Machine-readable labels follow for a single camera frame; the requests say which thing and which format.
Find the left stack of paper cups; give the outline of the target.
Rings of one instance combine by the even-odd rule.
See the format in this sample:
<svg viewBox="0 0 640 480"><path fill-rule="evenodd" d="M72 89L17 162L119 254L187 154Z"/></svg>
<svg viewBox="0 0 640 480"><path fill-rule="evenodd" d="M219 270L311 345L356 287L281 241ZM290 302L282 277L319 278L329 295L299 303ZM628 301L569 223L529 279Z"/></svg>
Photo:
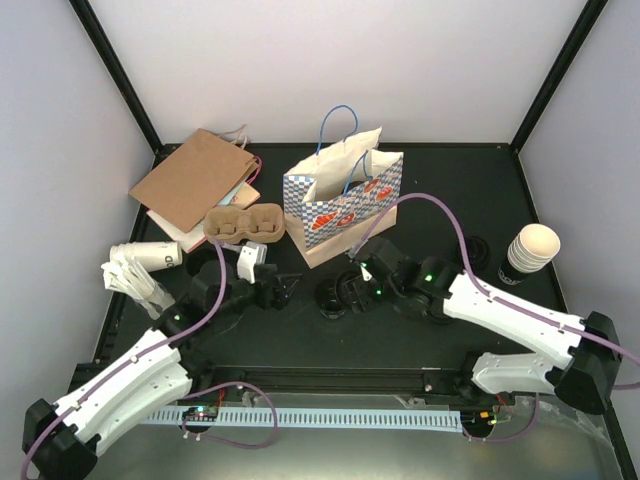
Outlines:
<svg viewBox="0 0 640 480"><path fill-rule="evenodd" d="M177 242L132 242L114 245L109 257L137 260L147 272L155 272L180 266L183 252Z"/></svg>

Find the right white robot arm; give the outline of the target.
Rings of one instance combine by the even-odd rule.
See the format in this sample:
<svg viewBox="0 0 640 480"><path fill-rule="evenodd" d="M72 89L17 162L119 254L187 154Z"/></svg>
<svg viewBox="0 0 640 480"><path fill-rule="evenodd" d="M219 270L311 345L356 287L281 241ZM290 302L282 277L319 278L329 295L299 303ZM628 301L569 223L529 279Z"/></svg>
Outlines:
<svg viewBox="0 0 640 480"><path fill-rule="evenodd" d="M347 255L356 273L336 282L339 301L365 312L387 301L416 320L462 320L523 347L517 354L469 353L454 379L457 396L479 402L487 394L555 395L587 414L606 412L622 362L613 321L554 311L474 282L455 264L428 257L416 262L388 239L358 242Z"/></svg>

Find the stack of paper cups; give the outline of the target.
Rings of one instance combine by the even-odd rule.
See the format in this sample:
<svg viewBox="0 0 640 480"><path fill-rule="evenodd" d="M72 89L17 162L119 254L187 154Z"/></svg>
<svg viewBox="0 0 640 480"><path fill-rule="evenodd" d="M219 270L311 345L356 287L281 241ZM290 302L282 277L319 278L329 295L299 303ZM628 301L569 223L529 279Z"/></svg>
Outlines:
<svg viewBox="0 0 640 480"><path fill-rule="evenodd" d="M109 257L137 260L147 272L155 272L180 266L183 252L177 242L132 242L114 245Z"/></svg>
<svg viewBox="0 0 640 480"><path fill-rule="evenodd" d="M507 260L517 271L541 270L559 253L561 241L550 227L538 223L526 225L509 245Z"/></svg>

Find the small circuit board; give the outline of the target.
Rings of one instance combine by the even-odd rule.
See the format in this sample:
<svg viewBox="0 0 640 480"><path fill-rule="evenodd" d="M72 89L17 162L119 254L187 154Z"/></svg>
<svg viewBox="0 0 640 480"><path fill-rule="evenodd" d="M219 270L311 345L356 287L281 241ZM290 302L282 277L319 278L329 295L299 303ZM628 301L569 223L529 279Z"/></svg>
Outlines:
<svg viewBox="0 0 640 480"><path fill-rule="evenodd" d="M186 421L213 422L218 416L219 408L217 406L192 406L187 408L182 419Z"/></svg>

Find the black cup under right stack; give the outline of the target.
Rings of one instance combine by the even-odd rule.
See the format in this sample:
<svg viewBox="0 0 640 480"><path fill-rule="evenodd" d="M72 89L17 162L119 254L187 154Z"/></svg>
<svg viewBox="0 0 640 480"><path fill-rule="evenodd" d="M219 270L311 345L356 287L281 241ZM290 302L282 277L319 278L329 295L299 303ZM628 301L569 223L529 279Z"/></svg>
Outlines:
<svg viewBox="0 0 640 480"><path fill-rule="evenodd" d="M498 278L506 285L514 286L523 282L530 272L523 272L515 268L508 257L504 257L498 268Z"/></svg>

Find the right stack of paper cups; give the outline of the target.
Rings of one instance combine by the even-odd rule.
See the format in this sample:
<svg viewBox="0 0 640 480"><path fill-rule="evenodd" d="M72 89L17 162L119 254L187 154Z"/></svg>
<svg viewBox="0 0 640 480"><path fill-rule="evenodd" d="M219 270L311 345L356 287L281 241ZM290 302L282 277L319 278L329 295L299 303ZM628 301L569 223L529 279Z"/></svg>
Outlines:
<svg viewBox="0 0 640 480"><path fill-rule="evenodd" d="M541 270L559 253L561 241L550 227L538 223L526 225L509 245L507 260L517 271Z"/></svg>

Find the loose black cup lid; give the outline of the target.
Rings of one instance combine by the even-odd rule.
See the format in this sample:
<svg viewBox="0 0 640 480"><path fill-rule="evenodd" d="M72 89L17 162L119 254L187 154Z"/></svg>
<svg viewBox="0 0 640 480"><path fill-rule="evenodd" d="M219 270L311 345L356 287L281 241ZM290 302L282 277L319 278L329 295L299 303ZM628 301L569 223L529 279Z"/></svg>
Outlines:
<svg viewBox="0 0 640 480"><path fill-rule="evenodd" d="M454 319L447 315L429 314L428 319L436 325L449 325Z"/></svg>

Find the remaining pulp cup carriers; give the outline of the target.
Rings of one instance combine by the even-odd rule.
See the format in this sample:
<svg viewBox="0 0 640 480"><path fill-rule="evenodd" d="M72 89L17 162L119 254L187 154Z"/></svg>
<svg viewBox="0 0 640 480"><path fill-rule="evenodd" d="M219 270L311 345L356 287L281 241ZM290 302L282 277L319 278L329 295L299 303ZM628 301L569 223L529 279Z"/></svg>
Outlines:
<svg viewBox="0 0 640 480"><path fill-rule="evenodd" d="M222 235L221 218L217 215L205 224L208 241L237 245L247 240L256 243L269 244L278 242L285 233L286 225L284 212L278 204L254 204L243 210L237 220L232 235Z"/></svg>

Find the black plastic cup lid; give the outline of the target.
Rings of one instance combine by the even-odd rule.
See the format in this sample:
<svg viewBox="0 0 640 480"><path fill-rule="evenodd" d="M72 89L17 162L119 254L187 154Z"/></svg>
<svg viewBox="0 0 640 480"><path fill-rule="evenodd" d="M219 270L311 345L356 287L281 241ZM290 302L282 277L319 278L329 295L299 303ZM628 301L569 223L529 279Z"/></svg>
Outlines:
<svg viewBox="0 0 640 480"><path fill-rule="evenodd" d="M358 186L362 185L364 182L362 181L353 181L351 183L349 183L348 185L345 186L345 188L343 189L342 194L346 195L348 192L350 192L351 190L357 188Z"/></svg>

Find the brown kraft paper bag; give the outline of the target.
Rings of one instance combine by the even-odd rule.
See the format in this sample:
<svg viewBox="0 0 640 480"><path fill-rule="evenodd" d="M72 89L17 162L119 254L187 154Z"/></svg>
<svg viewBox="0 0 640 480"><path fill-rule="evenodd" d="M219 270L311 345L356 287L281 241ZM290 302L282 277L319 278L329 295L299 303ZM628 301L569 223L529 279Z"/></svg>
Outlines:
<svg viewBox="0 0 640 480"><path fill-rule="evenodd" d="M188 232L255 168L253 154L199 129L137 183L130 195Z"/></svg>

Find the pink and blue paper bags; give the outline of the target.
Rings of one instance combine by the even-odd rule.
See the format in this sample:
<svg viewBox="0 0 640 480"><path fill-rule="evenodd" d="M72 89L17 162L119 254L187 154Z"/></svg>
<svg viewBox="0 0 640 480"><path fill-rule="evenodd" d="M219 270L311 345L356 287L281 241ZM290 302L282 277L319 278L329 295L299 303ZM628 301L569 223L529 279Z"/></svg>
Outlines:
<svg viewBox="0 0 640 480"><path fill-rule="evenodd" d="M162 218L152 210L147 211L148 217L153 220L169 238L176 242L184 253L190 253L202 245L208 239L205 224L215 215L221 218L222 235L229 237L236 228L237 220L243 210L252 206L259 198L260 193L252 186L262 170L263 162L255 156L256 169L242 183L236 186L215 208L213 208L198 224L188 232L183 232L168 220Z"/></svg>

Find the blue checkered paper bag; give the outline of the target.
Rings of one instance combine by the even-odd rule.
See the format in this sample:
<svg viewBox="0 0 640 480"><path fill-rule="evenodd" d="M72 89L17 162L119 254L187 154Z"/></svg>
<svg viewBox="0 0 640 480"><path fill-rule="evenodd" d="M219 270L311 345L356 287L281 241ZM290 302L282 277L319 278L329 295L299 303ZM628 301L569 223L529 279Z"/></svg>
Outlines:
<svg viewBox="0 0 640 480"><path fill-rule="evenodd" d="M404 154L378 149L380 127L361 132L355 110L345 104L329 110L347 110L353 129L325 146L324 117L318 143L310 156L282 177L286 231L304 261L315 268L349 250L372 228L379 233L396 223ZM353 181L362 185L343 195Z"/></svg>

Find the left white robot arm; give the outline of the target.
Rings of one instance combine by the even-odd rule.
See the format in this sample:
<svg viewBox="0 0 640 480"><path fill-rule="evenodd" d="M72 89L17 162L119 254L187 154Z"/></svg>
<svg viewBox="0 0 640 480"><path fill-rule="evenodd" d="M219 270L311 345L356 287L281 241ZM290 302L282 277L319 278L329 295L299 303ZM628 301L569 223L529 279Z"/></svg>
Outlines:
<svg viewBox="0 0 640 480"><path fill-rule="evenodd" d="M207 397L214 367L198 335L216 314L283 309L300 279L266 264L250 282L224 262L203 263L186 293L121 357L56 402L40 399L27 409L23 466L35 466L43 479L84 479L99 456L150 414L188 396Z"/></svg>

